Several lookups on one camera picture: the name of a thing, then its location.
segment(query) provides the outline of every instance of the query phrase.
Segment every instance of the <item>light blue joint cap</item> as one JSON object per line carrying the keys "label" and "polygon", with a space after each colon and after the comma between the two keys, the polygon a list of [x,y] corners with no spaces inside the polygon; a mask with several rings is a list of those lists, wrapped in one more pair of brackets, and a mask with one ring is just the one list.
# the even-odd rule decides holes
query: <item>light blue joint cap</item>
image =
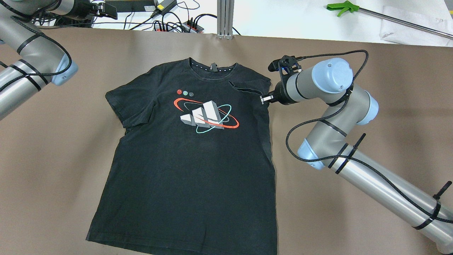
{"label": "light blue joint cap", "polygon": [[[304,142],[297,150],[297,155],[303,159],[317,159],[319,158],[316,153],[314,153],[307,139],[304,139]],[[324,167],[324,164],[321,161],[307,162],[312,167],[321,170]]]}
{"label": "light blue joint cap", "polygon": [[312,79],[322,91],[335,94],[346,90],[352,83],[352,69],[341,58],[321,61],[313,66]]}
{"label": "light blue joint cap", "polygon": [[379,111],[379,104],[377,103],[377,101],[370,95],[368,91],[365,90],[365,92],[367,92],[368,96],[370,97],[370,107],[368,108],[368,112],[366,113],[363,120],[357,122],[357,125],[368,124],[377,116],[377,113]]}
{"label": "light blue joint cap", "polygon": [[[55,72],[59,72],[59,71],[65,69],[68,64],[69,64],[69,58],[65,54],[63,56],[63,58],[61,59],[60,64],[58,65],[58,68],[57,68],[57,70],[55,70]],[[74,76],[78,70],[79,70],[79,66],[73,61],[68,70],[66,70],[62,74],[53,76],[52,83],[57,86],[61,86],[61,85],[63,85],[63,83],[67,82],[67,80],[72,78],[72,76]]]}

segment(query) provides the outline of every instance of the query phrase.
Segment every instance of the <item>black device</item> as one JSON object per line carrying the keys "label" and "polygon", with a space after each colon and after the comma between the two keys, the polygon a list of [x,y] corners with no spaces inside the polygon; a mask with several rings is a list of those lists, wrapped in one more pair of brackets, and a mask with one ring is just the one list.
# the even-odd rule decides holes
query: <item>black device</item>
{"label": "black device", "polygon": [[160,11],[161,15],[168,13],[177,4],[176,0],[163,0],[162,3],[156,6],[156,9]]}
{"label": "black device", "polygon": [[154,11],[157,0],[107,0],[106,3],[116,7],[117,12]]}

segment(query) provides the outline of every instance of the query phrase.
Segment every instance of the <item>t-shirt sleeve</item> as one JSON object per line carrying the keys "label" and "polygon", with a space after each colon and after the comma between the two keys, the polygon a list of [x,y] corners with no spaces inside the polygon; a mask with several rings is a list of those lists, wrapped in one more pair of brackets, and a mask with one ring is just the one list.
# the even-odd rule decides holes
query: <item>t-shirt sleeve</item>
{"label": "t-shirt sleeve", "polygon": [[128,84],[106,93],[106,99],[124,128],[148,123],[158,95],[161,77],[156,68]]}

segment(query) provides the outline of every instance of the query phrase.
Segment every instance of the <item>printed graphic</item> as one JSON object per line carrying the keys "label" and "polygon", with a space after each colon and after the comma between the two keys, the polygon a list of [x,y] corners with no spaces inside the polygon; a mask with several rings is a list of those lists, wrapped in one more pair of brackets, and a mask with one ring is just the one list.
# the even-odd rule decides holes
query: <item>printed graphic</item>
{"label": "printed graphic", "polygon": [[176,91],[176,94],[178,94],[178,95],[183,94],[184,96],[189,95],[189,96],[193,97],[193,92],[189,92],[189,91],[185,91],[185,90],[182,91],[181,89],[178,89],[178,90]]}
{"label": "printed graphic", "polygon": [[[239,127],[237,119],[230,114],[231,105],[229,104],[217,106],[214,101],[202,103],[190,99],[178,98],[174,101],[174,105],[182,112],[191,111],[191,114],[181,115],[180,119],[184,124],[197,126],[197,133],[206,133],[215,128]],[[229,122],[234,122],[234,125],[225,125],[229,124]]]}

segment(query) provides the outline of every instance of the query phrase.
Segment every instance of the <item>gray robot arm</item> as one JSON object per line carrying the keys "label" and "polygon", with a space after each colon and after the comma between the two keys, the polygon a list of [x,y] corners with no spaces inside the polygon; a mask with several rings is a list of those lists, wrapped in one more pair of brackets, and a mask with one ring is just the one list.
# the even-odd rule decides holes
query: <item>gray robot arm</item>
{"label": "gray robot arm", "polygon": [[440,197],[424,193],[361,153],[357,149],[359,142],[351,146],[344,141],[355,125],[367,124],[378,112],[376,100],[367,91],[357,84],[353,85],[353,90],[350,87],[353,76],[349,64],[333,58],[295,72],[294,69],[301,70],[296,58],[285,56],[278,65],[274,62],[274,66],[270,66],[272,71],[282,69],[286,69],[288,75],[282,76],[274,91],[262,96],[263,104],[291,104],[321,98],[329,105],[321,118],[311,121],[317,123],[297,155],[290,150],[293,156],[319,170],[333,169],[433,240],[441,253],[453,254],[453,212],[441,205]]}
{"label": "gray robot arm", "polygon": [[62,85],[78,70],[64,47],[31,22],[42,10],[74,20],[116,19],[114,7],[89,0],[0,0],[0,39],[22,57],[0,73],[0,120],[48,83]]}

